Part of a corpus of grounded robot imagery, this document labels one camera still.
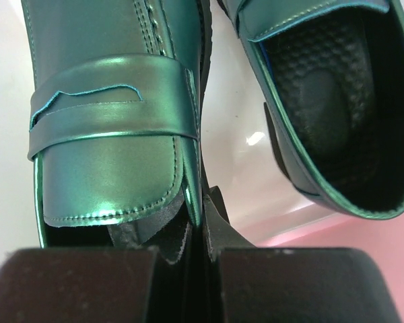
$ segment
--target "penny loafer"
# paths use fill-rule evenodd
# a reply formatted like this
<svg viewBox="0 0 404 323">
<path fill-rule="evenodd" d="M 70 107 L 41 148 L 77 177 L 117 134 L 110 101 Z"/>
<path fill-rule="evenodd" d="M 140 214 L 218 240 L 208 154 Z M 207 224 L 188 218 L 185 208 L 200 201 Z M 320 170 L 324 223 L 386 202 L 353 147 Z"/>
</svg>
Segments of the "penny loafer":
<svg viewBox="0 0 404 323">
<path fill-rule="evenodd" d="M 149 217 L 181 190 L 199 226 L 209 0 L 22 4 L 41 244 L 54 228 Z"/>
<path fill-rule="evenodd" d="M 368 219 L 404 212 L 399 0 L 219 0 L 261 85 L 296 189 Z"/>
</svg>

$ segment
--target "stitching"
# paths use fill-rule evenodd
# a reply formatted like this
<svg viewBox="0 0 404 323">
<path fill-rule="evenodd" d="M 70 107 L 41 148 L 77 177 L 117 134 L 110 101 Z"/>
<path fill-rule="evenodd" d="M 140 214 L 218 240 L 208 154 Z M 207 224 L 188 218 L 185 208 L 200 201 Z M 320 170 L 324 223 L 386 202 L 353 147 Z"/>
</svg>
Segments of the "stitching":
<svg viewBox="0 0 404 323">
<path fill-rule="evenodd" d="M 152 38 L 151 33 L 149 32 L 147 20 L 146 20 L 145 15 L 143 14 L 143 11 L 142 11 L 142 5 L 141 5 L 141 3 L 139 1 L 137 2 L 137 4 L 139 6 L 139 10 L 141 11 L 141 16 L 142 16 L 142 19 L 143 19 L 143 25 L 145 26 L 145 30 L 147 32 L 147 37 L 149 39 L 149 45 L 151 46 L 151 52 L 150 53 L 154 54 L 154 51 L 156 49 L 155 42 L 154 42 L 154 40 Z"/>
<path fill-rule="evenodd" d="M 193 89 L 190 85 L 190 81 L 191 81 L 191 76 L 189 75 L 190 71 L 188 69 L 185 69 L 185 72 L 186 72 L 185 74 L 186 74 L 186 80 L 187 80 L 187 90 L 190 92 L 192 105 L 193 105 L 193 122 L 195 123 L 197 136 L 199 138 L 199 136 L 200 136 L 200 134 L 199 134 L 199 114 L 196 109 L 196 98 L 195 98 L 195 94 L 193 93 Z"/>
<path fill-rule="evenodd" d="M 68 106 L 67 108 L 63 108 L 63 109 L 60 109 L 60 110 L 57 110 L 57 111 L 48 112 L 48 113 L 44 114 L 43 117 L 49 116 L 50 114 L 54 114 L 54 113 L 57 113 L 57 112 L 65 111 L 65 110 L 68 110 L 68 109 L 77 108 L 79 106 L 97 106 L 97 105 L 102 105 L 103 106 L 103 105 L 108 105 L 108 104 L 135 103 L 135 102 L 142 102 L 142 101 L 137 101 L 136 100 L 136 101 L 94 102 L 94 103 L 87 103 L 87 104 L 78 104 L 76 106 Z"/>
<path fill-rule="evenodd" d="M 193 140 L 193 146 L 195 148 L 195 154 L 196 154 L 196 164 L 197 164 L 197 178 L 198 182 L 200 182 L 201 178 L 201 168 L 199 165 L 199 149 L 197 149 L 197 142 L 199 142 L 200 139 L 200 134 L 199 134 L 199 113 L 196 107 L 196 97 L 195 94 L 193 93 L 193 87 L 191 86 L 190 80 L 193 81 L 193 78 L 190 75 L 190 71 L 188 69 L 185 69 L 186 71 L 186 80 L 187 80 L 187 89 L 190 92 L 192 103 L 193 103 L 193 122 L 195 123 L 196 126 L 196 132 L 197 132 L 197 137 L 198 140 Z"/>
<path fill-rule="evenodd" d="M 149 4 L 148 0 L 144 0 L 145 1 L 145 6 L 147 7 L 147 12 L 148 12 L 148 19 L 151 23 L 151 30 L 153 32 L 153 35 L 156 37 L 157 40 L 157 45 L 159 47 L 159 53 L 162 56 L 166 56 L 166 51 L 164 50 L 164 43 L 162 40 L 162 37 L 160 37 L 159 33 L 158 33 L 158 23 L 157 21 L 154 19 L 153 17 L 153 7 Z"/>
<path fill-rule="evenodd" d="M 286 24 L 286 23 L 288 23 L 288 22 L 290 22 L 290 21 L 292 21 L 292 20 L 294 20 L 296 18 L 302 17 L 303 15 L 305 15 L 307 13 L 311 13 L 312 11 L 315 11 L 317 9 L 323 8 L 323 7 L 325 7 L 327 5 L 330 5 L 330 4 L 334 3 L 334 2 L 337 2 L 337 0 L 327 1 L 326 3 L 322 3 L 321 5 L 316 5 L 314 7 L 311 7 L 309 9 L 307 9 L 307 10 L 301 11 L 300 13 L 297 13 L 296 15 L 293 15 L 292 17 L 280 22 L 279 24 L 276 24 L 275 26 L 270 27 L 269 29 L 266 29 L 264 32 L 261 32 L 260 34 L 257 34 L 254 38 L 259 38 L 263 34 L 266 34 L 267 32 L 270 32 L 270 31 L 272 31 L 272 30 L 274 30 L 274 29 L 276 29 L 278 27 L 281 27 L 282 25 L 284 25 L 284 24 Z"/>
<path fill-rule="evenodd" d="M 30 19 L 30 10 L 28 9 L 28 4 L 26 1 L 23 1 L 23 6 L 27 15 L 27 25 L 28 25 L 28 38 L 30 39 L 30 45 L 32 47 L 32 60 L 33 60 L 33 76 L 34 76 L 34 85 L 38 84 L 38 72 L 36 67 L 36 51 L 34 50 L 34 39 L 33 39 L 33 29 L 32 29 L 32 20 Z"/>
<path fill-rule="evenodd" d="M 168 20 L 166 19 L 166 12 L 164 11 L 163 0 L 160 0 L 159 3 L 160 3 L 160 9 L 162 9 L 162 13 L 164 16 L 164 22 L 166 24 L 166 29 L 168 30 L 168 36 L 169 36 L 170 44 L 172 47 L 172 56 L 176 59 L 174 39 L 172 38 L 172 34 L 170 33 L 170 26 L 168 24 Z"/>
<path fill-rule="evenodd" d="M 88 213 L 85 215 L 75 215 L 71 217 L 47 217 L 44 216 L 47 219 L 53 220 L 53 221 L 79 221 L 79 220 L 89 220 L 89 219 L 109 219 L 109 218 L 123 218 L 126 217 L 127 215 L 131 215 L 134 213 L 139 213 L 139 212 L 144 212 L 149 209 L 152 209 L 156 205 L 164 202 L 166 198 L 170 195 L 172 192 L 172 189 L 176 186 L 176 177 L 177 177 L 177 150 L 176 150 L 176 143 L 175 143 L 175 136 L 172 137 L 172 145 L 174 146 L 174 178 L 172 179 L 172 185 L 171 187 L 166 191 L 166 193 L 157 201 L 152 202 L 148 205 L 144 205 L 138 209 L 133 209 L 133 210 L 120 210 L 120 211 L 114 211 L 113 213 L 105 214 L 105 215 L 96 215 L 93 213 Z"/>
<path fill-rule="evenodd" d="M 137 19 L 139 21 L 139 25 L 141 26 L 142 37 L 145 40 L 145 49 L 147 50 L 147 52 L 149 52 L 147 36 L 145 35 L 145 30 L 143 29 L 143 24 L 142 24 L 142 21 L 141 21 L 141 17 L 139 15 L 139 10 L 137 8 L 138 3 L 139 3 L 138 1 L 133 2 L 134 6 L 135 6 L 136 16 L 137 16 Z"/>
</svg>

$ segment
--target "textured insole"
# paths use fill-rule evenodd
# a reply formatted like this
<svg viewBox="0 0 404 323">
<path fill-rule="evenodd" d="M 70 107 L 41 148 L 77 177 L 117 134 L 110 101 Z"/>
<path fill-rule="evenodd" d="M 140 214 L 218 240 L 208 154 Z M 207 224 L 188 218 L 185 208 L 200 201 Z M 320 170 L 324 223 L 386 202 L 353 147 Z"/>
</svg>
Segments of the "textured insole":
<svg viewBox="0 0 404 323">
<path fill-rule="evenodd" d="M 379 160 L 374 84 L 356 11 L 320 17 L 264 41 L 284 108 L 321 174 L 337 189 L 364 185 Z"/>
</svg>

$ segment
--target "glossy leather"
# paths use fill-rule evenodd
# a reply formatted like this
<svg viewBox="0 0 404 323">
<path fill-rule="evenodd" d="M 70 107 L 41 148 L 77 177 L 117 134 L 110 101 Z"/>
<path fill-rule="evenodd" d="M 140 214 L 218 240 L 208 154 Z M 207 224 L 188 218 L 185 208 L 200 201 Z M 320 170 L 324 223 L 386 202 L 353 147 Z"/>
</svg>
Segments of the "glossy leather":
<svg viewBox="0 0 404 323">
<path fill-rule="evenodd" d="M 404 12 L 399 0 L 223 0 L 227 14 L 240 37 L 247 57 L 261 85 L 276 129 L 277 140 L 287 173 L 296 189 L 310 200 L 334 211 L 368 219 L 390 219 L 404 212 L 403 202 L 389 211 L 363 209 L 347 200 L 335 190 L 317 170 L 299 140 L 281 103 L 279 94 L 259 49 L 259 42 L 296 24 L 345 7 L 372 10 L 379 14 L 390 13 L 393 23 L 401 31 L 403 41 Z"/>
<path fill-rule="evenodd" d="M 200 69 L 209 53 L 197 0 L 22 2 L 41 242 L 44 222 L 141 219 L 181 187 L 199 225 Z"/>
</svg>

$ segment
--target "pink surface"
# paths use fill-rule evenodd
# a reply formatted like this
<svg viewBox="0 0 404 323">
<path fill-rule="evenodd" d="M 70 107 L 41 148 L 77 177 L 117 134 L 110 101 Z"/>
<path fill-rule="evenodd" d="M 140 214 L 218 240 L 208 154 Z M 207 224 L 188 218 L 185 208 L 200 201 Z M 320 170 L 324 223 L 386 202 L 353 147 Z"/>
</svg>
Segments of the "pink surface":
<svg viewBox="0 0 404 323">
<path fill-rule="evenodd" d="M 404 320 L 404 214 L 382 222 L 351 218 L 334 227 L 277 245 L 346 246 L 364 250 L 379 265 Z"/>
</svg>

